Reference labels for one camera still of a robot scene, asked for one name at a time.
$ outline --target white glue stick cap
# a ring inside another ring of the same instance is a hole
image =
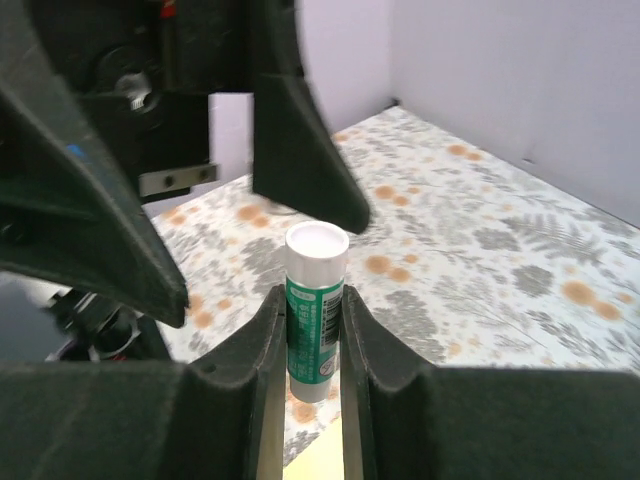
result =
[[[344,280],[349,237],[331,223],[308,221],[291,227],[285,236],[285,269],[294,283],[322,289]],[[331,380],[307,384],[290,376],[291,393],[306,403],[325,400]]]

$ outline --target table surface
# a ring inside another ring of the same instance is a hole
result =
[[[638,229],[401,108],[335,136],[372,225],[351,236],[347,283],[436,364],[640,372]],[[284,279],[284,234],[243,177],[155,219],[191,309],[163,327],[192,361],[245,324]],[[288,396],[285,463],[340,415]]]

